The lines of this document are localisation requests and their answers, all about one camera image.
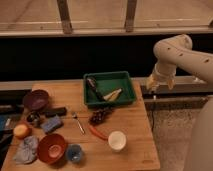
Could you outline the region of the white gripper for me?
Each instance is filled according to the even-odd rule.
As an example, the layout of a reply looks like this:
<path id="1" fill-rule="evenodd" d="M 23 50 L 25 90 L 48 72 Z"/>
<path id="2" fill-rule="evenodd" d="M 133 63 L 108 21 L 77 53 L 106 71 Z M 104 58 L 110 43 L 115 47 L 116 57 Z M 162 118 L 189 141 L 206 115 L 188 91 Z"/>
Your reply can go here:
<path id="1" fill-rule="evenodd" d="M 152 75 L 146 80 L 146 89 L 149 92 L 155 92 L 157 90 L 157 82 L 167 82 L 168 88 L 172 90 L 175 84 L 175 75 L 175 65 L 157 62 L 152 71 Z"/>

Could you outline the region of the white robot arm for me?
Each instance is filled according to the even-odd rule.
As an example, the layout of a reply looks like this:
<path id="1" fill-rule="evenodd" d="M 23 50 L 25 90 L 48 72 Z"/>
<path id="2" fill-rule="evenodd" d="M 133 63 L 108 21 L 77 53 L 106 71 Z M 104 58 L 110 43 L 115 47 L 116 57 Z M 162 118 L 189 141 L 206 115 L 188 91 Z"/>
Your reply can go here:
<path id="1" fill-rule="evenodd" d="M 158 41 L 153 47 L 157 62 L 146 88 L 156 91 L 160 83 L 166 82 L 172 89 L 177 67 L 213 87 L 213 54 L 195 51 L 192 46 L 186 34 Z M 183 171 L 213 171 L 213 95 L 195 121 Z"/>

